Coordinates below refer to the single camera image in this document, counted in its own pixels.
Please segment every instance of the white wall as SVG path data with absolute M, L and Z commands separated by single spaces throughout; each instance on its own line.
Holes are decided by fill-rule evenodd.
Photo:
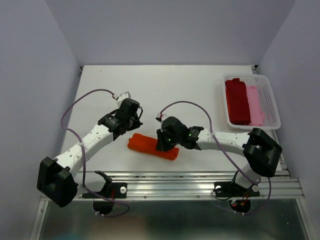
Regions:
M 293 177 L 300 179 L 320 234 L 320 1 L 297 0 L 258 72 L 272 84 L 282 122 L 277 131 Z
M 84 65 L 258 64 L 294 0 L 46 0 Z
M 0 239 L 28 239 L 39 163 L 61 147 L 79 64 L 44 0 L 1 0 L 0 36 Z

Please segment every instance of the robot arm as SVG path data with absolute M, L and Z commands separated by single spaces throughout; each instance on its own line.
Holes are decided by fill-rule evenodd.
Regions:
M 275 175 L 282 153 L 281 146 L 261 129 L 254 128 L 250 133 L 215 132 L 213 135 L 210 130 L 200 126 L 188 128 L 173 116 L 161 122 L 157 139 L 158 151 L 169 151 L 175 145 L 196 150 L 220 150 L 222 147 L 227 152 L 244 156 L 248 164 L 241 170 L 254 182 L 261 177 L 271 178 Z M 243 196 L 253 186 L 247 177 L 237 171 L 232 182 L 220 184 L 224 187 L 217 192 L 218 197 Z
M 100 149 L 112 143 L 120 135 L 127 131 L 139 128 L 142 123 L 137 111 L 140 104 L 130 98 L 125 92 L 117 99 L 118 109 L 102 117 L 93 129 L 66 152 L 56 156 L 54 159 L 46 157 L 39 167 L 37 188 L 58 206 L 64 207 L 78 194 L 86 190 L 78 184 L 80 179 L 75 178 L 83 166 L 84 156 L 81 145 L 85 147 L 86 156 L 93 157 Z M 93 181 L 89 185 L 94 186 L 94 191 L 99 192 L 111 181 L 104 173 L 97 171 L 105 181 Z

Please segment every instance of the glass panel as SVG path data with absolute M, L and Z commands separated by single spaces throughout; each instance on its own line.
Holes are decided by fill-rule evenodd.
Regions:
M 252 210 L 263 204 L 255 200 Z M 306 240 L 295 199 L 271 200 L 252 216 L 214 206 L 217 201 L 145 201 L 130 203 L 116 218 L 95 216 L 91 201 L 64 208 L 49 202 L 41 240 Z M 219 202 L 228 207 L 228 202 Z

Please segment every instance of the basket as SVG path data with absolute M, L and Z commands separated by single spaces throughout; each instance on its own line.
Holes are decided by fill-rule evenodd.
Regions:
M 225 82 L 234 78 L 239 78 L 240 81 L 244 82 L 247 86 L 256 86 L 258 90 L 260 107 L 265 116 L 263 126 L 235 125 L 230 122 Z M 243 130 L 252 130 L 253 128 L 260 128 L 262 130 L 275 130 L 280 128 L 281 122 L 275 96 L 272 91 L 270 81 L 266 76 L 257 74 L 226 74 L 223 76 L 222 90 L 226 121 L 232 128 Z

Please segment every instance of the white tabletop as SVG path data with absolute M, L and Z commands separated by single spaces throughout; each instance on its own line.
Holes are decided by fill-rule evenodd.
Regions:
M 86 65 L 84 66 L 76 99 L 94 89 L 109 89 L 118 95 L 129 91 L 131 97 L 143 107 L 143 125 L 101 149 L 88 163 L 87 170 L 105 172 L 229 172 L 236 171 L 221 151 L 188 150 L 179 146 L 176 160 L 170 161 L 129 150 L 128 139 L 133 133 L 157 138 L 160 123 L 156 116 L 168 104 L 187 100 L 204 107 L 212 118 L 213 130 L 243 132 L 227 125 L 224 110 L 222 76 L 229 73 L 252 74 L 250 66 L 234 65 Z M 80 101 L 72 110 L 69 127 L 84 137 L 97 121 L 117 108 L 107 92 L 95 92 Z M 187 127 L 203 126 L 209 122 L 201 109 L 181 103 L 165 111 L 177 117 Z M 77 142 L 69 132 L 62 151 Z M 243 167 L 247 160 L 230 153 Z

